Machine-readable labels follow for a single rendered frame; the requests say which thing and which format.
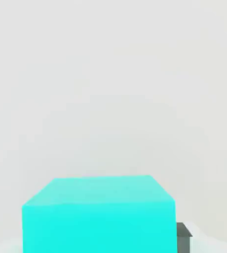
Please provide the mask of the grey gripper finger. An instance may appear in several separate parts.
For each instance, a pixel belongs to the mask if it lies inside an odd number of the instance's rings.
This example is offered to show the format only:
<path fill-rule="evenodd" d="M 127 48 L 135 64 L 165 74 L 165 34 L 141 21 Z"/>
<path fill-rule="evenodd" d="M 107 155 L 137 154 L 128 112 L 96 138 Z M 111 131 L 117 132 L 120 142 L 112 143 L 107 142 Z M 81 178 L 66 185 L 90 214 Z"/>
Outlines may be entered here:
<path fill-rule="evenodd" d="M 207 253 L 207 247 L 197 229 L 177 222 L 178 253 Z"/>

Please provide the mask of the small cyan cube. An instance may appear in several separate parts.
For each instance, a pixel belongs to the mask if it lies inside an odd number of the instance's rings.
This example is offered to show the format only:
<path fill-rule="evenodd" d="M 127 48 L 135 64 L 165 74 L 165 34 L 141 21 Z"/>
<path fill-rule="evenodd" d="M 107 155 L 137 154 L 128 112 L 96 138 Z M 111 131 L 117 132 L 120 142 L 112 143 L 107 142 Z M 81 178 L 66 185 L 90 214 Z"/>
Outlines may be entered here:
<path fill-rule="evenodd" d="M 177 253 L 174 199 L 149 175 L 56 178 L 22 206 L 23 253 Z"/>

